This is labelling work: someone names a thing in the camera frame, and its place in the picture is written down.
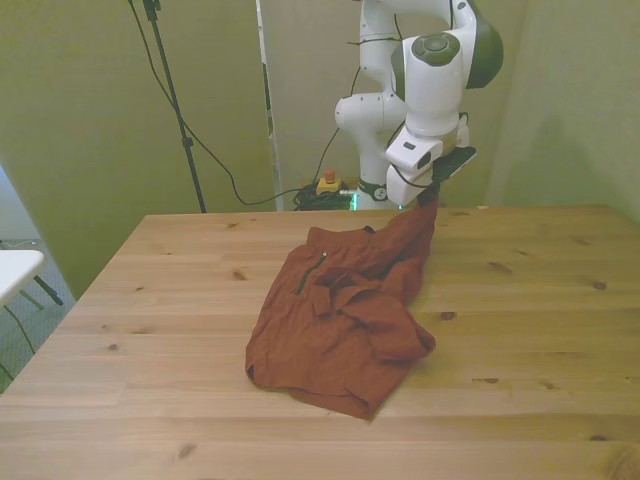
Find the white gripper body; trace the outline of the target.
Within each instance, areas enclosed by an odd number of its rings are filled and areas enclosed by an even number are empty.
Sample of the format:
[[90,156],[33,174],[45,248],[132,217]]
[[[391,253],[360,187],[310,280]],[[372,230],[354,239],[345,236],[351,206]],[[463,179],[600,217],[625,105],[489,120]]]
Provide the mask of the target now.
[[386,150],[388,198],[406,206],[433,181],[433,163],[443,155],[444,144],[438,137],[420,138],[402,129]]

